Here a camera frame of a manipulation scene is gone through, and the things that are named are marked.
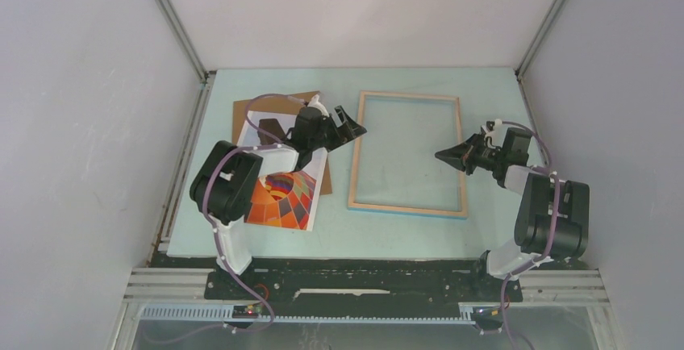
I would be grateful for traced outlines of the wooden picture frame with glass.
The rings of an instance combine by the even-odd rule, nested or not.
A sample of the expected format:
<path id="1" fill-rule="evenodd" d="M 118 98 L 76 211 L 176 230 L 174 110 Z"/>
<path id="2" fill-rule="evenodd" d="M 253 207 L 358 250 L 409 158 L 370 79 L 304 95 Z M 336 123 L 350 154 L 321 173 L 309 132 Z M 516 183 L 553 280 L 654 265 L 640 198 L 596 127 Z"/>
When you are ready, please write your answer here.
<path id="1" fill-rule="evenodd" d="M 354 144 L 350 210 L 467 219 L 465 175 L 436 152 L 463 140 L 456 96 L 362 91 Z"/>

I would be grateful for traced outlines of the hot air balloon photo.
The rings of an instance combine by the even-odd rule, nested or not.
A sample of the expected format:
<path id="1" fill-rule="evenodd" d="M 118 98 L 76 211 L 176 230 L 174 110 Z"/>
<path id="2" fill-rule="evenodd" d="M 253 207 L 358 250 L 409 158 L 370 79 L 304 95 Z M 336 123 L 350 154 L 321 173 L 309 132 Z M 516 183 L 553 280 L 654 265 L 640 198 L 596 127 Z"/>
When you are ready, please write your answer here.
<path id="1" fill-rule="evenodd" d="M 296 115 L 249 111 L 247 117 L 273 135 L 283 136 L 295 124 Z M 238 138 L 240 146 L 273 144 L 268 136 L 259 133 L 247 121 Z M 245 223 L 310 231 L 315 222 L 319 197 L 330 194 L 327 150 L 318 149 L 311 161 L 297 172 L 276 173 L 259 178 L 252 193 L 251 208 L 244 216 Z"/>

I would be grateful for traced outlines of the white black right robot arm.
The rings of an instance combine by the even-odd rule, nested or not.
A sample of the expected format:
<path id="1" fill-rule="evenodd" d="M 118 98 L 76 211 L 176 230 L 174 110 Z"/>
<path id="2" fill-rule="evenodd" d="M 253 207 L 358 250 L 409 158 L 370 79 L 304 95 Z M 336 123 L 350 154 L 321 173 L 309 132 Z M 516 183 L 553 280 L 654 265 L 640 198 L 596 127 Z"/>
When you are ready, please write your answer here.
<path id="1" fill-rule="evenodd" d="M 515 280 L 543 264 L 579 258 L 588 244 L 590 187 L 560 178 L 549 165 L 530 165 L 532 142 L 548 151 L 540 136 L 522 124 L 504 124 L 500 145 L 493 138 L 502 122 L 488 121 L 464 142 L 435 154 L 467 176 L 484 169 L 500 188 L 520 196 L 512 238 L 485 252 L 484 269 L 469 278 L 470 292 L 481 300 L 501 290 L 501 279 Z"/>

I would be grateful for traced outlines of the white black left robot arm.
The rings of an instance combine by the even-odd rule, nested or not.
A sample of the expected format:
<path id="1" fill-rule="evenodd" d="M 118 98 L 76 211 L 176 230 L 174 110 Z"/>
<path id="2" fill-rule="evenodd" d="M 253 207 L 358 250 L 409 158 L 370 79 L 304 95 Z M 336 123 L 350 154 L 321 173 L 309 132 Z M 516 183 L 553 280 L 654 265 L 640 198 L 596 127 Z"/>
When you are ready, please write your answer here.
<path id="1" fill-rule="evenodd" d="M 315 221 L 327 154 L 366 129 L 341 106 L 333 112 L 306 104 L 298 114 L 244 125 L 245 145 L 218 141 L 192 181 L 189 194 L 207 216 L 217 246 L 223 287 L 246 298 L 255 277 L 246 223 L 306 230 Z"/>

